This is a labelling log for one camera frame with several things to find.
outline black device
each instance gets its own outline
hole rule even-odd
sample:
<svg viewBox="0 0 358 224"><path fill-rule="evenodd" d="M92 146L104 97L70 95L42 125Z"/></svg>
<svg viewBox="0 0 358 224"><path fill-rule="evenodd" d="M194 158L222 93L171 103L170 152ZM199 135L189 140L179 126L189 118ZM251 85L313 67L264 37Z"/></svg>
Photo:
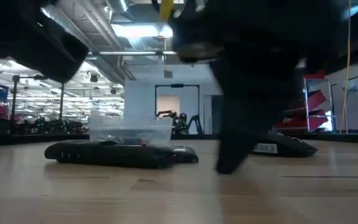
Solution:
<svg viewBox="0 0 358 224"><path fill-rule="evenodd" d="M189 146L172 146L175 155L175 162L181 163L198 163L196 151Z"/></svg>
<svg viewBox="0 0 358 224"><path fill-rule="evenodd" d="M159 11L157 0L152 3ZM188 0L179 16L172 10L173 50L185 63L213 60L224 95L219 173L233 173L269 136L296 97L300 59L314 73L336 53L341 17L341 9L327 0L208 0L203 7Z"/></svg>
<svg viewBox="0 0 358 224"><path fill-rule="evenodd" d="M163 169L175 163L170 147L67 140L49 146L45 158L58 162Z"/></svg>
<svg viewBox="0 0 358 224"><path fill-rule="evenodd" d="M89 50L41 11L56 3L57 0L0 0L0 58L12 57L63 83L77 72Z"/></svg>
<svg viewBox="0 0 358 224"><path fill-rule="evenodd" d="M269 132L267 138L261 139L251 154L280 157L311 157L317 148L298 138L291 138L280 133Z"/></svg>

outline ceiling pipe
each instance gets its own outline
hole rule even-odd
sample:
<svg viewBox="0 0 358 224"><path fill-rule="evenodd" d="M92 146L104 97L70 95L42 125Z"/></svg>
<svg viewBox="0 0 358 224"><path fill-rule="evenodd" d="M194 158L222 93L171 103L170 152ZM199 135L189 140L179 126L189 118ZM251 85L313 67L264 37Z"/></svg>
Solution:
<svg viewBox="0 0 358 224"><path fill-rule="evenodd" d="M86 6L92 10L93 14L95 15L98 21L90 14ZM103 16L99 13L93 2L91 2L90 0L81 0L80 7L85 13L85 16L100 32L103 38L106 39L106 41L110 44L110 46L115 49L121 50L122 46L118 36L115 34L111 25L103 19ZM133 76L133 74L130 71L128 71L125 66L120 66L119 64L121 63L117 63L117 64L118 67L116 67L116 69L118 69L120 73L123 73L129 80L136 80L135 76Z"/></svg>
<svg viewBox="0 0 358 224"><path fill-rule="evenodd" d="M177 55L172 50L127 50L127 51L102 51L102 52L90 52L88 55L122 55L122 56L153 56L153 55Z"/></svg>
<svg viewBox="0 0 358 224"><path fill-rule="evenodd" d="M113 40L114 45L118 49L122 49L122 45L121 45L121 42L120 42L118 36L116 35L114 30L112 29L111 25L104 20L103 16L99 13L99 11L97 10L97 8L93 4L93 2L91 2L90 0L81 0L80 2L83 3L82 6L85 5L89 9L92 10L93 14L96 16L96 18L99 21L99 23L103 26L104 30L108 33L110 38Z"/></svg>
<svg viewBox="0 0 358 224"><path fill-rule="evenodd" d="M74 22L63 12L59 7L47 6L44 8L44 13L47 13L47 16L51 17L54 21L60 24L63 28L66 29L69 33L73 34L78 40L84 43L91 50L98 50L98 48L90 41L84 33L74 24ZM111 71L116 70L110 66L106 60L102 57L98 57L98 60L92 62L95 64L97 61L100 66L100 72L105 76L110 82L124 84L125 79L120 74L112 74Z"/></svg>

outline wall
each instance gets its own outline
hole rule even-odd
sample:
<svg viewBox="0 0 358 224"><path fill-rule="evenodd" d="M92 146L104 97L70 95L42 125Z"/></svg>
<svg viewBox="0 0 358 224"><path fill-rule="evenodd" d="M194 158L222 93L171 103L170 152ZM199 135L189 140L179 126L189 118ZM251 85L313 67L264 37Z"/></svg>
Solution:
<svg viewBox="0 0 358 224"><path fill-rule="evenodd" d="M350 67L349 79L358 77L358 64ZM342 122L342 109L344 102L344 80L346 78L346 68L326 76L330 79L333 91L334 115L337 116L336 127L341 128ZM311 85L311 90L321 90L325 97L329 99L329 90L327 82L319 82L318 84ZM358 78L348 82L348 97L347 97L347 120L348 129L358 128ZM320 106L321 109L329 111L329 102L325 102Z"/></svg>
<svg viewBox="0 0 358 224"><path fill-rule="evenodd" d="M213 81L204 83L188 82L185 84L200 85L200 121L208 134L209 120L211 119L211 95L220 95L219 86ZM148 83L141 81L126 81L125 84L125 116L154 116L155 85L159 83ZM192 91L181 91L180 89L163 90L161 95L178 95L180 97L180 109L194 108L197 105L197 98Z"/></svg>
<svg viewBox="0 0 358 224"><path fill-rule="evenodd" d="M179 96L157 96L157 111L173 110L180 114Z"/></svg>

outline metal pole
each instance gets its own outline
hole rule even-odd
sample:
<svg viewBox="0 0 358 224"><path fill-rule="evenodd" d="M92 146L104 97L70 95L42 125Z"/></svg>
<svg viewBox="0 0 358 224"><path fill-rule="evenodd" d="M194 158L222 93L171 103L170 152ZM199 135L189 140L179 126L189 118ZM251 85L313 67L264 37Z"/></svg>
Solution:
<svg viewBox="0 0 358 224"><path fill-rule="evenodd" d="M16 96L17 96L17 83L20 80L20 76L14 75L13 80L13 98L12 98L12 112L11 112L11 134L15 133L15 109L16 109Z"/></svg>
<svg viewBox="0 0 358 224"><path fill-rule="evenodd" d="M89 52L88 55L120 55L120 56L156 56L156 55L176 55L171 50L145 50L145 51L110 51L110 52Z"/></svg>
<svg viewBox="0 0 358 224"><path fill-rule="evenodd" d="M309 103L308 103L308 83L306 79L303 79L303 85L305 86L305 108L306 108L306 120L308 122L308 132L310 131L310 124L309 124Z"/></svg>
<svg viewBox="0 0 358 224"><path fill-rule="evenodd" d="M347 128L347 103L345 106L345 128L346 128L346 134L349 134L348 128Z"/></svg>
<svg viewBox="0 0 358 224"><path fill-rule="evenodd" d="M59 121L62 122L63 119L63 97L65 94L65 85L62 83L62 92L60 93L60 108L59 108Z"/></svg>
<svg viewBox="0 0 358 224"><path fill-rule="evenodd" d="M157 88L158 85L154 86L154 116L157 115Z"/></svg>
<svg viewBox="0 0 358 224"><path fill-rule="evenodd" d="M333 87L331 86L331 81L328 79L328 93L329 93L329 109L331 110L331 126L333 127L333 134L336 134L336 117L334 112L334 97L333 97Z"/></svg>
<svg viewBox="0 0 358 224"><path fill-rule="evenodd" d="M197 97L198 97L198 116L200 116L200 85L196 85L196 87L197 87Z"/></svg>
<svg viewBox="0 0 358 224"><path fill-rule="evenodd" d="M309 118L335 118L336 116L332 115L311 115Z"/></svg>
<svg viewBox="0 0 358 224"><path fill-rule="evenodd" d="M52 90L52 89L62 89L61 87L26 87L20 86L17 87L18 90ZM100 90L99 87L65 87L65 90Z"/></svg>

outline ceiling light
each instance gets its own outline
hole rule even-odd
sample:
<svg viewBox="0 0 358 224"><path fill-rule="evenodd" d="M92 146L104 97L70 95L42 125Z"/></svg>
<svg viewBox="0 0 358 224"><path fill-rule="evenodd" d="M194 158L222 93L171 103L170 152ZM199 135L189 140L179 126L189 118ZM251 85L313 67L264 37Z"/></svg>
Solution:
<svg viewBox="0 0 358 224"><path fill-rule="evenodd" d="M7 98L8 100L12 100L13 97L9 96ZM47 96L18 96L16 97L17 100L60 100L60 97L57 96L51 96L51 97L47 97ZM90 98L89 97L64 97L65 100L81 100L81 101L89 101ZM119 96L94 96L92 101L94 100L121 100L122 98Z"/></svg>
<svg viewBox="0 0 358 224"><path fill-rule="evenodd" d="M64 117L77 117L77 114L63 114Z"/></svg>
<svg viewBox="0 0 358 224"><path fill-rule="evenodd" d="M44 8L41 8L41 12L46 15L49 18L52 18L51 15L49 14L49 12L47 12Z"/></svg>
<svg viewBox="0 0 358 224"><path fill-rule="evenodd" d="M127 25L121 26L117 24L112 24L112 28L119 37L126 38L141 38L141 37L172 37L173 32L169 26L164 26L161 32L158 31L157 27L154 25Z"/></svg>
<svg viewBox="0 0 358 224"><path fill-rule="evenodd" d="M42 87L49 87L49 88L52 87L51 85L46 84L46 83L44 83L44 82L40 82L39 84L40 84L40 86L42 86Z"/></svg>
<svg viewBox="0 0 358 224"><path fill-rule="evenodd" d="M124 87L124 86L121 85L121 84L113 84L112 86L113 86L113 87L116 87L116 88L122 88L122 87Z"/></svg>
<svg viewBox="0 0 358 224"><path fill-rule="evenodd" d="M119 0L119 2L121 2L122 9L124 10L124 12L126 12L128 10L128 6L125 3L125 0Z"/></svg>
<svg viewBox="0 0 358 224"><path fill-rule="evenodd" d="M109 6L104 7L104 11L109 13L110 12L110 7Z"/></svg>
<svg viewBox="0 0 358 224"><path fill-rule="evenodd" d="M69 95L69 96L79 97L79 95L74 94L74 93L70 93L70 92L67 92L67 91L65 91L65 94L67 94L67 95Z"/></svg>
<svg viewBox="0 0 358 224"><path fill-rule="evenodd" d="M9 60L8 62L10 64L9 67L11 67L14 70L29 70L29 68L27 68L26 66L23 66L13 60Z"/></svg>
<svg viewBox="0 0 358 224"><path fill-rule="evenodd" d="M99 73L98 68L96 68L95 66L91 65L88 62L83 62L81 67L80 67L80 69L79 69L79 71L83 71L83 72L94 71L94 72Z"/></svg>
<svg viewBox="0 0 358 224"><path fill-rule="evenodd" d="M354 14L358 13L358 6L354 6L351 8L351 16L353 16ZM349 18L349 10L345 10L344 12L344 18L347 19Z"/></svg>

